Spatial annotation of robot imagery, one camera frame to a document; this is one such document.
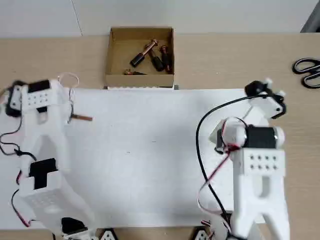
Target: scissors handle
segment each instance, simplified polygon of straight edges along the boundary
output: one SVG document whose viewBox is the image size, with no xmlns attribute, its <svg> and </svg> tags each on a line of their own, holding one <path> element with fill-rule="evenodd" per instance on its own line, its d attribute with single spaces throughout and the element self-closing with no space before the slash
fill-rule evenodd
<svg viewBox="0 0 320 240">
<path fill-rule="evenodd" d="M 301 63 L 312 63 L 314 64 L 313 66 L 308 66 L 306 68 L 302 68 L 299 69 L 298 65 Z M 314 74 L 317 70 L 320 70 L 320 60 L 316 59 L 316 58 L 310 58 L 310 57 L 305 57 L 305 58 L 301 58 L 299 60 L 297 60 L 293 65 L 292 65 L 292 71 L 295 74 L 305 74 L 305 73 L 312 73 Z M 313 79 L 318 77 L 319 75 L 309 78 L 309 79 Z"/>
<path fill-rule="evenodd" d="M 301 79 L 301 84 L 308 89 L 320 89 L 320 84 L 309 84 L 308 81 L 320 77 L 320 71 L 315 71 L 313 74 L 305 76 Z"/>
</svg>

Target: light wood tabletop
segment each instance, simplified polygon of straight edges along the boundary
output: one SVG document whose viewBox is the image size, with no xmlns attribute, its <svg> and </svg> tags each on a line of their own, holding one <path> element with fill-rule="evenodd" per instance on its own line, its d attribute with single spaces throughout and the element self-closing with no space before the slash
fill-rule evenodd
<svg viewBox="0 0 320 240">
<path fill-rule="evenodd" d="M 292 240 L 318 239 L 320 89 L 304 88 L 302 76 L 293 74 L 291 65 L 299 58 L 320 58 L 319 43 L 318 33 L 174 36 L 175 84 L 180 89 L 243 88 L 270 77 L 274 90 L 287 93 L 287 114 L 271 124 L 286 134 L 285 192 Z M 107 36 L 0 39 L 0 89 L 15 79 L 33 82 L 61 72 L 76 73 L 82 88 L 102 88 L 107 48 Z M 191 231 L 190 227 L 116 229 L 119 240 L 187 240 Z M 4 240 L 51 237 L 45 230 L 0 231 Z"/>
</svg>

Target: white wall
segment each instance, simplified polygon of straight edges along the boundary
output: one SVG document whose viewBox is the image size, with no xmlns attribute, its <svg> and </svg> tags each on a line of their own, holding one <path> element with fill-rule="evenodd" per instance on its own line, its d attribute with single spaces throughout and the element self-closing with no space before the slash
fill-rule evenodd
<svg viewBox="0 0 320 240">
<path fill-rule="evenodd" d="M 168 25 L 178 33 L 299 32 L 317 2 L 0 0 L 0 37 L 100 35 L 110 26 Z"/>
</svg>

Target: cardboard box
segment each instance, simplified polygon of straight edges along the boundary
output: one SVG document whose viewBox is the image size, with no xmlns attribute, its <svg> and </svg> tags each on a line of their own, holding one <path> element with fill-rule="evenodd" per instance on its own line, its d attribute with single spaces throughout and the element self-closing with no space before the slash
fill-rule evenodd
<svg viewBox="0 0 320 240">
<path fill-rule="evenodd" d="M 161 59 L 160 47 L 167 45 L 172 59 L 172 73 L 157 71 L 150 56 L 137 66 L 132 67 L 130 61 L 143 52 L 151 39 L 158 40 L 153 48 Z M 174 37 L 172 27 L 112 27 L 106 61 L 105 81 L 108 87 L 172 87 L 174 85 Z M 126 69 L 147 75 L 124 75 Z"/>
</svg>

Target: robotic arm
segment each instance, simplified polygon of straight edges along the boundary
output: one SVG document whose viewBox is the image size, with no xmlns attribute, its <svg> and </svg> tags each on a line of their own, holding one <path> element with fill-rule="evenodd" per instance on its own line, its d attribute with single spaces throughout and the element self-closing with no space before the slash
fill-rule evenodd
<svg viewBox="0 0 320 240">
<path fill-rule="evenodd" d="M 269 95 L 249 100 L 251 108 L 242 119 L 222 120 L 210 136 L 216 151 L 228 147 L 233 161 L 234 212 L 232 234 L 247 239 L 255 218 L 262 214 L 278 240 L 290 239 L 290 227 L 284 192 L 285 151 L 281 149 L 285 134 L 280 127 L 270 127 L 265 119 L 276 119 L 286 113 L 284 93 L 273 93 L 271 80 L 254 81 L 245 87 L 247 96 Z M 262 191 L 256 194 L 254 181 L 261 179 Z"/>
<path fill-rule="evenodd" d="M 9 91 L 6 114 L 21 116 L 24 131 L 20 149 L 37 155 L 46 137 L 56 152 L 56 157 L 38 160 L 20 155 L 20 197 L 32 208 L 36 220 L 54 234 L 66 239 L 92 239 L 95 215 L 67 181 L 71 166 L 65 126 L 72 113 L 70 91 L 68 96 L 56 79 L 31 84 L 18 81 Z"/>
</svg>

